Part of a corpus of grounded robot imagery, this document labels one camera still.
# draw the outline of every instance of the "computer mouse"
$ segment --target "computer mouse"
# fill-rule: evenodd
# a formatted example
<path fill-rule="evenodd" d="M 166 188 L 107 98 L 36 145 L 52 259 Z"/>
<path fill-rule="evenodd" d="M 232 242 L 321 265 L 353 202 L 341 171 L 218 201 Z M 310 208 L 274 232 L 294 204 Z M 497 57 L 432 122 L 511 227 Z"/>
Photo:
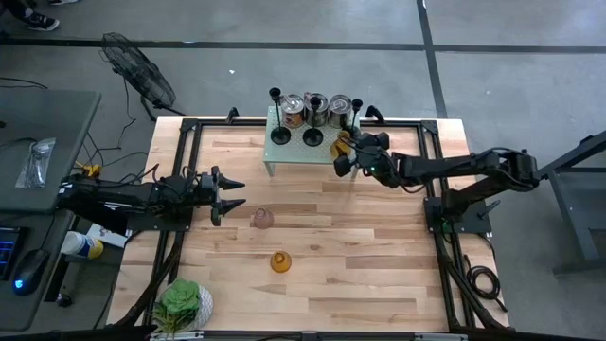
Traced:
<path fill-rule="evenodd" d="M 48 251 L 36 249 L 28 251 L 15 267 L 12 291 L 20 296 L 29 295 L 38 289 L 42 273 L 48 262 Z"/>

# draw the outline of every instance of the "plastic bag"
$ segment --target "plastic bag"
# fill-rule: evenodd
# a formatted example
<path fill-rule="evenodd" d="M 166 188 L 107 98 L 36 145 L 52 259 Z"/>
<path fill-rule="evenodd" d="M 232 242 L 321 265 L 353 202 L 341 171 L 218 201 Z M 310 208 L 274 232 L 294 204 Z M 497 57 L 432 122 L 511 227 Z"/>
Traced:
<path fill-rule="evenodd" d="M 54 147 L 55 138 L 46 138 L 31 144 L 15 187 L 43 188 L 46 185 L 46 171 Z"/>

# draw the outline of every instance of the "green plant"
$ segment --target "green plant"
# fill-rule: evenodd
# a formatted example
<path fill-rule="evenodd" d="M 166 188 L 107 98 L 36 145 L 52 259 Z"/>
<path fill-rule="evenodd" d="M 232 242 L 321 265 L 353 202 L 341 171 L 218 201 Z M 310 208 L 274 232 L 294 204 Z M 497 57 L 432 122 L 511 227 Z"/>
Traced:
<path fill-rule="evenodd" d="M 199 310 L 198 283 L 178 278 L 154 304 L 152 318 L 158 325 L 155 332 L 175 335 L 193 322 Z"/>

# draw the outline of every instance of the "wooden table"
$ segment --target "wooden table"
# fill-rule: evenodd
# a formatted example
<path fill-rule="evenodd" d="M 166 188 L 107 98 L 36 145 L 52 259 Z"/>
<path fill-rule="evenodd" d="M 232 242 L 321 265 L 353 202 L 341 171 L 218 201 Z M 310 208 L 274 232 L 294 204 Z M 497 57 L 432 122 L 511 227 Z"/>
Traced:
<path fill-rule="evenodd" d="M 158 175 L 170 175 L 181 120 L 158 118 L 147 163 L 160 164 Z M 469 152 L 461 120 L 437 122 L 444 156 Z M 389 133 L 391 152 L 419 154 L 412 129 L 365 131 Z M 262 161 L 264 140 L 264 127 L 203 130 L 197 171 L 218 165 L 226 177 L 246 184 L 222 196 L 247 200 L 221 227 L 212 226 L 207 207 L 197 209 L 186 235 L 179 277 L 213 295 L 214 313 L 205 329 L 448 331 L 435 245 L 422 212 L 424 191 L 407 194 L 363 176 L 351 182 L 322 165 L 280 164 L 270 178 Z M 453 178 L 450 185 L 463 188 L 473 181 Z M 258 207 L 274 212 L 274 227 L 250 227 Z M 128 244 L 108 323 L 127 313 L 148 285 L 157 239 L 157 232 L 144 232 Z M 474 235 L 460 239 L 473 265 L 496 270 L 484 241 Z M 171 245 L 169 240 L 167 254 Z M 270 268 L 277 250 L 293 256 L 285 274 Z M 460 293 L 453 292 L 463 321 Z M 494 301 L 484 303 L 507 325 Z"/>

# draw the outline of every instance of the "gray desk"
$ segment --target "gray desk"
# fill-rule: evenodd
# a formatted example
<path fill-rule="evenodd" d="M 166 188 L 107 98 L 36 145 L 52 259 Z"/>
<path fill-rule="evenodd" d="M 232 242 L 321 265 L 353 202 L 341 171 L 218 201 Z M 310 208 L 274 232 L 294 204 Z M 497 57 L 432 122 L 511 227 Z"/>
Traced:
<path fill-rule="evenodd" d="M 42 246 L 52 220 L 48 212 L 55 205 L 59 183 L 74 165 L 99 101 L 100 95 L 92 92 L 0 89 L 0 121 L 7 123 L 7 127 L 0 128 L 0 144 L 19 137 L 57 138 L 45 189 L 14 187 L 14 163 L 21 167 L 27 143 L 0 152 L 0 224 L 29 229 L 18 260 L 27 251 Z M 16 296 L 11 280 L 0 281 L 0 331 L 23 331 L 31 325 L 73 219 L 71 212 L 55 213 L 55 222 L 43 247 L 50 252 L 50 259 L 36 292 Z"/>
<path fill-rule="evenodd" d="M 16 188 L 29 150 L 20 143 L 0 151 L 0 210 L 48 213 L 55 207 L 61 179 L 69 174 L 86 137 L 100 95 L 82 91 L 0 89 L 0 144 L 16 138 L 55 137 L 44 188 Z"/>

